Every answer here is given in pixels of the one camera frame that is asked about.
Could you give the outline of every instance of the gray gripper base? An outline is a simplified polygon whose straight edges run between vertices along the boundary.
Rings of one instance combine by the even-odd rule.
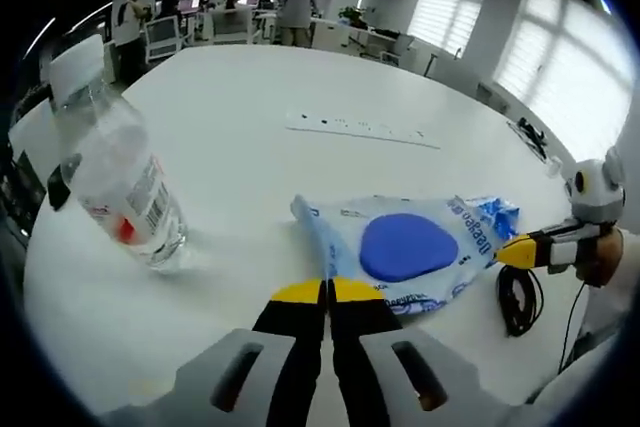
[[[280,371],[295,339],[238,329],[178,369],[173,390],[145,407],[127,406],[102,417],[112,427],[263,427]],[[391,427],[540,427],[549,416],[535,406],[506,405],[482,390],[476,368],[415,329],[360,338],[376,372]],[[447,396],[425,411],[394,347],[410,345]],[[247,352],[259,355],[231,412],[211,403],[226,374]]]
[[[549,420],[534,406],[512,407],[482,390],[475,366],[422,331],[396,330],[362,336],[360,341],[378,378],[392,427],[533,427]],[[446,394],[447,400],[434,410],[423,410],[394,351],[407,345]]]
[[[237,329],[180,367],[173,390],[145,407],[102,417],[113,427],[262,427],[280,371],[295,339]],[[247,352],[259,353],[231,412],[211,403],[226,375]]]

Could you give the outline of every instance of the white table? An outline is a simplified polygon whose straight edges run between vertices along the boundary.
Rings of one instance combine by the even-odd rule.
[[[45,201],[29,246],[26,311],[54,366],[94,412],[168,391],[176,368],[230,329],[250,328],[274,291],[319,276],[289,213],[297,193],[318,202],[494,194],[521,207],[522,230],[569,212],[561,180],[546,176],[503,117],[379,63],[277,46],[200,47],[178,53],[125,97],[145,115],[211,261],[206,270],[159,276],[114,246],[75,201],[59,213]],[[286,130],[292,109],[419,127],[441,150]],[[331,170],[321,167],[327,157]],[[580,283],[571,271],[539,272],[544,312],[529,333],[507,338],[498,270],[409,323],[473,362],[485,389],[517,404],[554,375]],[[586,296],[570,345],[585,304]],[[347,425],[330,342],[323,352],[309,425]]]

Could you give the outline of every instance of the window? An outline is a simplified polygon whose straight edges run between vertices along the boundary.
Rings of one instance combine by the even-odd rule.
[[[576,161],[604,158],[631,104],[630,49],[613,19],[578,0],[524,0],[494,78]]]
[[[475,26],[482,0],[418,0],[409,35],[462,55]]]

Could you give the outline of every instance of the gloved hand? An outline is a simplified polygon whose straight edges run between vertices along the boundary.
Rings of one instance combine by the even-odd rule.
[[[594,287],[607,285],[618,268],[622,251],[622,233],[613,228],[609,235],[598,239],[593,261],[576,265],[576,277]]]

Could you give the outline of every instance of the bottle label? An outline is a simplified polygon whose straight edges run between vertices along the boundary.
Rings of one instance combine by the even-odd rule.
[[[149,241],[162,226],[170,201],[164,175],[151,156],[133,187],[120,182],[100,196],[83,196],[80,203],[111,237],[128,245]]]

